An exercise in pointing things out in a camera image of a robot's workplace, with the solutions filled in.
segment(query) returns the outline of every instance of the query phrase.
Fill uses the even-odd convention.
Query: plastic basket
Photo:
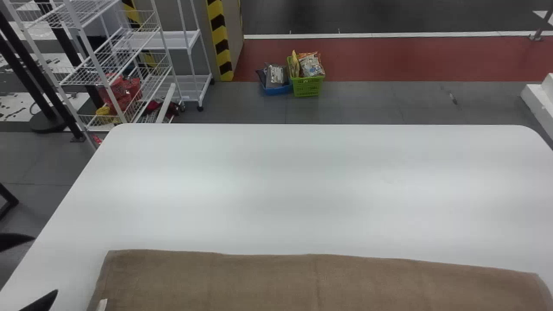
[[[322,81],[325,79],[325,76],[316,76],[316,77],[295,77],[293,78],[290,75],[290,60],[291,56],[286,58],[288,62],[288,77],[292,81],[294,86],[294,96],[304,97],[304,96],[318,96],[321,92]]]
[[[256,70],[255,71],[257,75],[259,76],[259,82],[261,82],[261,87],[263,88],[263,91],[265,91],[265,94],[267,95],[281,95],[281,94],[287,94],[292,92],[292,84],[286,84],[281,87],[271,87],[269,89],[265,88],[265,74],[263,73],[263,70]]]

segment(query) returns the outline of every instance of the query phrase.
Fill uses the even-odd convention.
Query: green basket
[[[291,58],[291,56],[288,56],[286,61],[288,62],[288,78],[292,81],[292,85],[294,87],[294,96],[318,96],[321,92],[321,85],[325,76],[293,78],[290,70],[292,67],[290,66]]]

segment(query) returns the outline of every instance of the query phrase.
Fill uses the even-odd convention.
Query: hazard stripe
[[[206,0],[207,16],[210,20],[211,38],[215,48],[217,66],[221,74],[221,81],[232,81],[231,51],[228,47],[228,33],[225,25],[225,14],[221,0]]]
[[[129,20],[131,28],[140,28],[140,26],[142,26],[142,22],[140,21],[140,15],[136,10],[136,6],[134,5],[134,0],[121,0],[121,2],[123,2],[123,9],[125,10],[125,15]],[[140,53],[140,58],[149,67],[155,68],[157,66],[157,63],[152,55],[146,50],[144,50],[143,53]]]

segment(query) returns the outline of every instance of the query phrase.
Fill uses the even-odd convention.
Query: brown towel
[[[334,255],[110,251],[95,311],[553,311],[532,273]]]

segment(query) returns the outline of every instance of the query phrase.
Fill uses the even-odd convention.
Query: white table
[[[399,257],[553,288],[553,152],[520,126],[122,125],[0,292],[84,310],[106,252]]]

